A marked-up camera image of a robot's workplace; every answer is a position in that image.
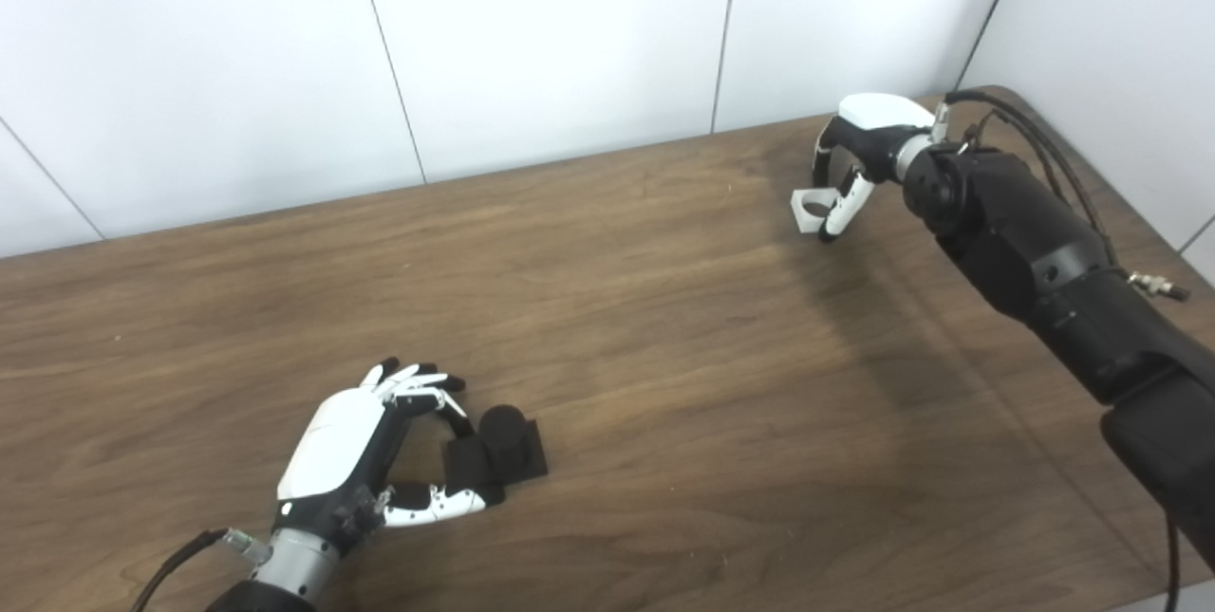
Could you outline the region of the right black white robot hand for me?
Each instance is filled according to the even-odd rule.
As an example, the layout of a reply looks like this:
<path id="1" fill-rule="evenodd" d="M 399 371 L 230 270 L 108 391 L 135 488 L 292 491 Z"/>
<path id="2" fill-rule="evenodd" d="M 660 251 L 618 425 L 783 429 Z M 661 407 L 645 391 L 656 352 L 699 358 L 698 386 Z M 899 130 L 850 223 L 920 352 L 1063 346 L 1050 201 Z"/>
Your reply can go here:
<path id="1" fill-rule="evenodd" d="M 936 117 L 912 100 L 893 93 L 850 93 L 825 124 L 814 149 L 812 185 L 832 194 L 816 239 L 832 243 L 860 212 L 877 185 L 902 183 L 912 158 L 936 144 Z M 857 159 L 841 185 L 829 185 L 832 157 L 848 151 Z"/>

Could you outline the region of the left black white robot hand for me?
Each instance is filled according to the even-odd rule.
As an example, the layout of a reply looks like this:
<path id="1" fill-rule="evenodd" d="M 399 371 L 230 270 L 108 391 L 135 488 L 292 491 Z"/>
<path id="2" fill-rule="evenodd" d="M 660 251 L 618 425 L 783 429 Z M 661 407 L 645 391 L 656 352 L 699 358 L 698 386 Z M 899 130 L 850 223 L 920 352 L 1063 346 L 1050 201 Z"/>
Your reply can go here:
<path id="1" fill-rule="evenodd" d="M 406 529 L 501 505 L 501 486 L 389 481 L 414 418 L 439 415 L 456 440 L 471 437 L 473 423 L 453 399 L 464 387 L 433 362 L 400 365 L 389 358 L 356 386 L 322 401 L 279 478 L 273 533 L 303 531 L 343 559 L 378 529 Z"/>

